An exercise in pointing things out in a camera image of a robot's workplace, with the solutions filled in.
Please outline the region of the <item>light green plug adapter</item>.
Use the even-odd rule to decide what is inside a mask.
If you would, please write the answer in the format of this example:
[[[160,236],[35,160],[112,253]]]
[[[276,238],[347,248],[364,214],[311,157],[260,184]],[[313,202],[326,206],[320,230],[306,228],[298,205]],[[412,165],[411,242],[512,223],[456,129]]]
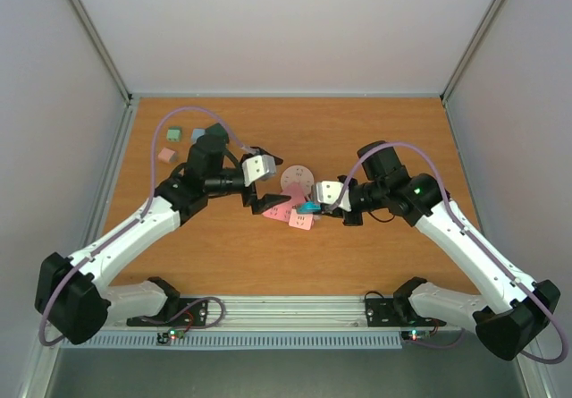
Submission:
[[[182,128],[180,126],[170,126],[165,137],[169,142],[180,142],[182,139]]]

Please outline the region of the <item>cyan blue plug adapter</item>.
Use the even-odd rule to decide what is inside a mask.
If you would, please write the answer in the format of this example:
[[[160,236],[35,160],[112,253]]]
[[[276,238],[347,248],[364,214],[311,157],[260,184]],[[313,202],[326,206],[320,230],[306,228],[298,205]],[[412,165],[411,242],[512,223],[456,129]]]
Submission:
[[[320,203],[306,201],[295,206],[295,210],[300,215],[321,215],[322,207]]]

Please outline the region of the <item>pink triangular power strip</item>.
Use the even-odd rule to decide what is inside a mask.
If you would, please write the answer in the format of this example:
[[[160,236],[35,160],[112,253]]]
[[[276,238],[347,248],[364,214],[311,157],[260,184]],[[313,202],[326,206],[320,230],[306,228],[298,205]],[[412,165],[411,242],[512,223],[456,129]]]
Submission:
[[[289,196],[290,198],[274,207],[271,207],[263,213],[263,216],[269,219],[288,223],[290,221],[290,215],[295,207],[306,201],[305,192],[299,183],[293,182],[285,188],[282,195]]]

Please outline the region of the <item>pink round socket base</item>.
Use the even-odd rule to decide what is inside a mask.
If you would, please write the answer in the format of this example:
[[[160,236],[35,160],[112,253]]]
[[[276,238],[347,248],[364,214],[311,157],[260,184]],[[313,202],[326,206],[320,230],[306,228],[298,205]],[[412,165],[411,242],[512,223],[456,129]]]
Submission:
[[[281,188],[285,190],[293,183],[296,183],[305,195],[309,195],[315,183],[314,175],[303,165],[291,165],[282,172]]]

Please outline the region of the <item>dark green cube socket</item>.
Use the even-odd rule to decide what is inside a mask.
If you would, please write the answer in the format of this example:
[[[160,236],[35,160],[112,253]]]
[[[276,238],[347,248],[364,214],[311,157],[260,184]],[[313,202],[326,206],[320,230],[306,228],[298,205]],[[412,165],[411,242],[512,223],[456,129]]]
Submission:
[[[205,132],[206,132],[206,134],[215,135],[217,137],[221,137],[221,138],[224,138],[226,140],[230,139],[229,133],[227,132],[225,127],[223,125],[221,125],[220,123],[215,123],[215,124],[208,126],[205,129]]]

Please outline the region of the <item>pink cube socket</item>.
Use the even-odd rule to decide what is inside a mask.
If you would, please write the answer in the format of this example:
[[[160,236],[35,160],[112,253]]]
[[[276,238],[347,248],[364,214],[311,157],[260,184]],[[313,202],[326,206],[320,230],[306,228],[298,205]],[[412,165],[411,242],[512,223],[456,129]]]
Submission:
[[[300,214],[295,209],[291,211],[289,226],[292,228],[309,231],[314,224],[312,214]]]

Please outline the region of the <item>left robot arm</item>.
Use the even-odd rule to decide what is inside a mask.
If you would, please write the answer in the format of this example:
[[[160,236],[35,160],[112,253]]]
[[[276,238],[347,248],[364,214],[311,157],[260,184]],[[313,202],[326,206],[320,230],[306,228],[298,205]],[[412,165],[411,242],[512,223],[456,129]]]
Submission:
[[[154,276],[136,285],[114,286],[114,278],[138,255],[203,210],[209,200],[240,195],[260,215],[287,201],[280,194],[257,195],[256,183],[277,173],[282,159],[262,148],[236,158],[225,138],[201,136],[186,162],[151,186],[146,202],[111,232],[67,257],[55,252],[41,264],[35,308],[41,314],[39,341],[49,346],[46,326],[73,344],[84,343],[104,325],[140,318],[169,325],[185,312],[180,293]]]

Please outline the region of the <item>light blue plug adapter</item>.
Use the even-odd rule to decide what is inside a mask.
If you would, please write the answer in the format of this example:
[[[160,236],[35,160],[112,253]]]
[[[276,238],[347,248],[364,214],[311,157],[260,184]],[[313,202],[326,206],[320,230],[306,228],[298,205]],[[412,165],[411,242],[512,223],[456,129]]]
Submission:
[[[194,129],[191,133],[190,142],[192,144],[196,143],[198,141],[198,139],[205,134],[206,134],[205,129],[200,129],[200,128]]]

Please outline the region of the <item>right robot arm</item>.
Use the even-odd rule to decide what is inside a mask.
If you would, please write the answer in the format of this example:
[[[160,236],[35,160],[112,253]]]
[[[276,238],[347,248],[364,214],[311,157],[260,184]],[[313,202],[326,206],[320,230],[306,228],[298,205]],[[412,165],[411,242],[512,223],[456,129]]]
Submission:
[[[542,364],[558,364],[569,344],[554,312],[560,290],[549,279],[537,281],[504,257],[471,224],[446,190],[442,174],[420,148],[415,151],[431,171],[412,176],[401,163],[396,142],[379,140],[357,151],[357,162],[339,177],[328,210],[346,226],[361,225],[362,215],[388,210],[436,244],[470,279],[477,295],[440,288],[421,277],[394,294],[399,320],[436,318],[475,334],[502,360],[523,355]]]

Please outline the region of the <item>pink small plug adapter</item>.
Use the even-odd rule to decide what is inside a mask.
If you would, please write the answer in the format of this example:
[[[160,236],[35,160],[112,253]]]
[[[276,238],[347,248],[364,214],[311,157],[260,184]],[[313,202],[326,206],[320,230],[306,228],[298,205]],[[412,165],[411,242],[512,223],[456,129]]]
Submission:
[[[177,160],[177,152],[170,148],[162,148],[157,154],[157,160],[165,164],[173,164]]]

